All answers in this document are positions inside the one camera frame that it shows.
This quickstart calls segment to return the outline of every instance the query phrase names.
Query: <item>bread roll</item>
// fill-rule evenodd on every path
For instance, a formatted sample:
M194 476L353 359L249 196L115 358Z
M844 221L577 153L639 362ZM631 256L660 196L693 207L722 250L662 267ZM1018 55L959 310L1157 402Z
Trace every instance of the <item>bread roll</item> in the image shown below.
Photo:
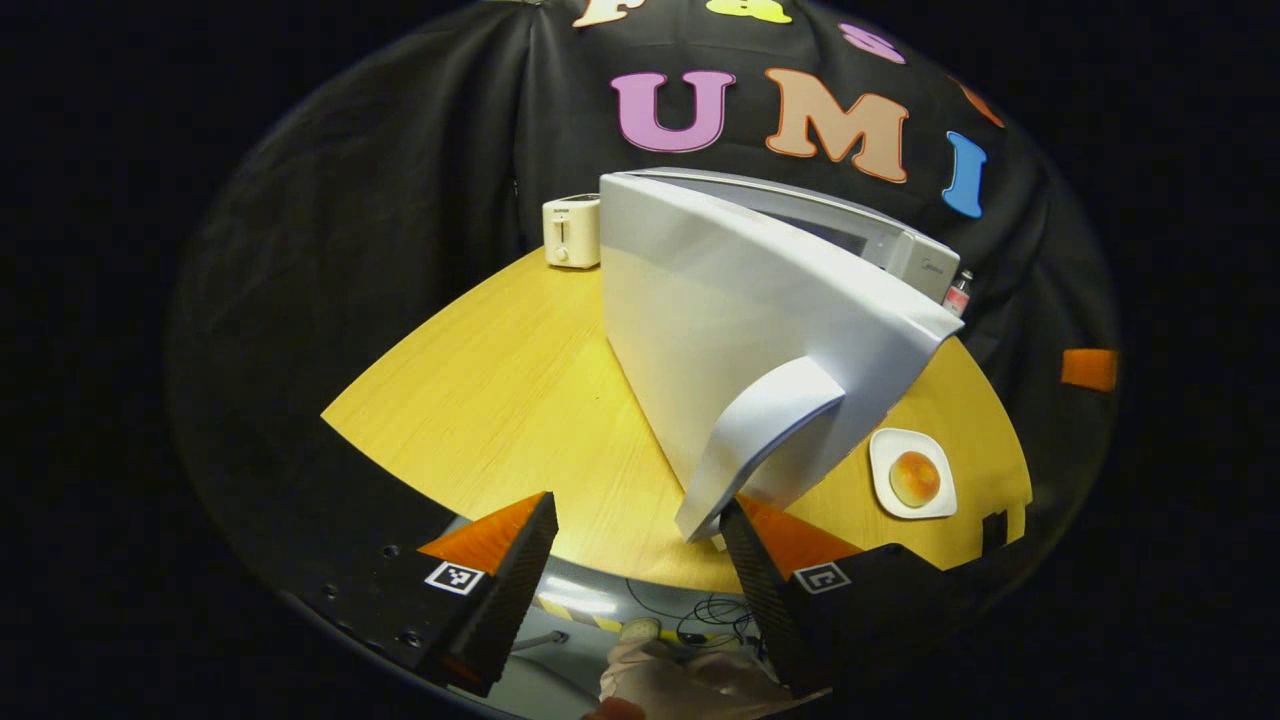
M938 495L942 478L933 461L924 455L904 452L888 469L888 483L893 495L908 507L920 507Z

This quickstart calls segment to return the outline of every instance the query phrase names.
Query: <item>plate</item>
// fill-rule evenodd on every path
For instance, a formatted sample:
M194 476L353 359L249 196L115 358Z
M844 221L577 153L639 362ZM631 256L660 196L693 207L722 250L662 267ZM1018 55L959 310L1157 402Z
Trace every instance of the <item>plate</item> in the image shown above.
M942 452L938 441L924 433L882 428L872 434L872 483L876 486L876 498L890 515L899 518L947 518L956 512L956 486L951 479L951 465L947 454ZM920 507L910 507L897 498L888 482L888 469L904 452L914 450L933 461L938 469L938 495Z

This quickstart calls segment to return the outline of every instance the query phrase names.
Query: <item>white microwave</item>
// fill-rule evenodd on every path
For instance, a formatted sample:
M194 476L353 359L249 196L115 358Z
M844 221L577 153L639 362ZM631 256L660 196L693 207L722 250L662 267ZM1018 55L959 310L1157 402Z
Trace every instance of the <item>white microwave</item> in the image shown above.
M786 509L822 482L964 323L937 302L947 278L922 290L884 272L904 247L929 247L900 224L658 172L600 177L602 316L685 488L676 525L696 542L739 491Z
M870 208L831 195L744 176L686 168L625 174L666 182L742 205L835 243L942 302L960 266L946 245Z

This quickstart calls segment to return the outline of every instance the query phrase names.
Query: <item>yellow letter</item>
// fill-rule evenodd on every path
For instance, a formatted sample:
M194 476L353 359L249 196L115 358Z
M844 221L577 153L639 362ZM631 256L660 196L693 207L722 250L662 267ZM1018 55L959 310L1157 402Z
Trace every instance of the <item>yellow letter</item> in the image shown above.
M581 18L573 20L573 27L596 26L600 23L621 20L627 17L627 14L620 10L618 5L626 5L627 8L635 10L640 5L644 5L644 0L586 0L586 10L582 13Z
M722 15L748 15L767 23L790 23L791 18L782 12L782 5L774 0L712 0L707 9Z
M832 163L841 161L861 138L863 147L854 155L855 168L890 182L906 182L906 169L902 168L906 108L883 95L868 92L845 111L827 86L809 73L769 68L764 74L778 83L782 96L778 132L764 142L769 150L813 158L818 149L809 142L812 123Z

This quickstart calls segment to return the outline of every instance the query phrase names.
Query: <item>round table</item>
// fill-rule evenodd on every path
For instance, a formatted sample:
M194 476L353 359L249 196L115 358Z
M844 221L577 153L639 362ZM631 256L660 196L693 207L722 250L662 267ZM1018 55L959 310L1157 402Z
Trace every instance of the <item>round table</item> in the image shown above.
M600 270L534 251L421 324L324 411L356 448L419 492L479 518L556 493L552 553L626 578L741 592L728 555L685 543L684 492L613 357ZM868 439L787 510L849 542L896 542L940 569L982 553L982 519L1020 538L1030 478L982 370L948 340L881 427L925 433L947 454L957 510L906 520L876 500Z

